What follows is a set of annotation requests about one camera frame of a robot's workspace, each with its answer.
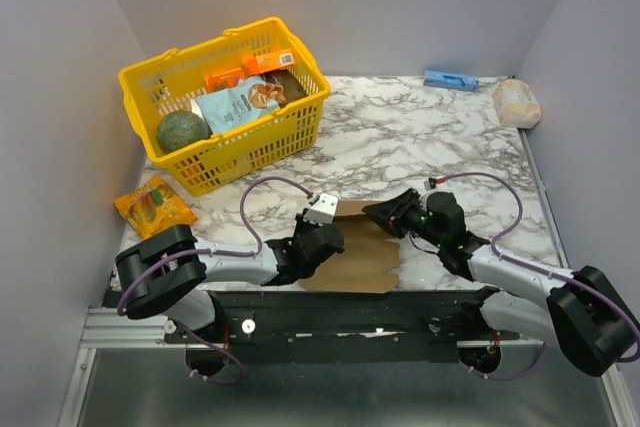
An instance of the marble table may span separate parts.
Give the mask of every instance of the marble table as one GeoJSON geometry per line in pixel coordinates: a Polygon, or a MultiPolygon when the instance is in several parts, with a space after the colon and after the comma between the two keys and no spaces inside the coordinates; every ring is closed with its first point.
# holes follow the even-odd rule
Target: marble table
{"type": "MultiPolygon", "coordinates": [[[[429,176],[484,171],[507,180],[520,194],[524,218],[502,245],[515,253],[558,265],[518,132],[501,128],[492,93],[499,79],[483,78],[476,92],[422,86],[421,77],[330,77],[314,146],[275,162],[200,197],[189,195],[164,170],[147,159],[140,184],[155,174],[167,180],[198,216],[195,235],[223,243],[253,243],[242,226],[242,192],[260,177],[281,175],[315,192],[343,199],[385,200],[409,187],[424,190],[429,176]]],[[[489,179],[447,182],[466,212],[467,227],[490,238],[509,225],[516,205],[506,189],[489,179]]],[[[247,215],[263,239],[291,235],[294,216],[306,204],[296,189],[280,182],[256,188],[247,215]]],[[[140,239],[127,226],[122,248],[140,239]]],[[[437,257],[400,241],[398,290],[476,289],[447,272],[437,257]]],[[[117,275],[111,286],[119,290],[117,275]]],[[[260,290],[244,282],[209,283],[208,290],[260,290]]],[[[297,284],[270,290],[302,290],[297,284]]]]}

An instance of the cardboard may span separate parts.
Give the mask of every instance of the cardboard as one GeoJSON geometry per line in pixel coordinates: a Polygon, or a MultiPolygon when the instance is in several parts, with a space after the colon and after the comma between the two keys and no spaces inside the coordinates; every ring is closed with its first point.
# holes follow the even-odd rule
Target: cardboard
{"type": "Polygon", "coordinates": [[[307,290],[383,294],[398,283],[390,274],[400,264],[400,246],[373,223],[362,208],[376,201],[341,200],[333,224],[344,235],[345,251],[333,255],[310,279],[300,280],[307,290]]]}

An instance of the laundry basket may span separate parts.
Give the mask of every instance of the laundry basket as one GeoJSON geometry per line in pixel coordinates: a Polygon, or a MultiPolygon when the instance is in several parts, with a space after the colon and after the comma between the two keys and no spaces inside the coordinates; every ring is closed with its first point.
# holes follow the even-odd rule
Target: laundry basket
{"type": "Polygon", "coordinates": [[[309,50],[276,17],[226,30],[221,37],[188,49],[168,50],[123,69],[119,79],[129,120],[147,155],[194,196],[313,145],[322,104],[329,96],[329,83],[309,50]],[[288,70],[307,97],[165,155],[156,139],[160,120],[170,112],[189,110],[190,99],[206,94],[206,74],[228,71],[281,49],[293,50],[296,64],[288,70]]]}

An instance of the melon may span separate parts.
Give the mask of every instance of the melon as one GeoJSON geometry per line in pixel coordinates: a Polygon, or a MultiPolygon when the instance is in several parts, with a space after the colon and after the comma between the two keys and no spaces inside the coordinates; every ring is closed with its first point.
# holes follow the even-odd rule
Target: melon
{"type": "Polygon", "coordinates": [[[158,144],[166,154],[209,138],[209,126],[193,112],[179,110],[167,114],[156,130],[158,144]]]}

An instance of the blue snack bag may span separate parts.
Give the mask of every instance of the blue snack bag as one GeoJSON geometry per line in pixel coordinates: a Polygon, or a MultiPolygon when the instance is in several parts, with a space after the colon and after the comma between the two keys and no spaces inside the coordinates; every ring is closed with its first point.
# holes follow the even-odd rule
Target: blue snack bag
{"type": "Polygon", "coordinates": [[[196,97],[196,103],[214,134],[224,134],[264,117],[286,101],[284,87],[249,77],[231,89],[196,97]]]}

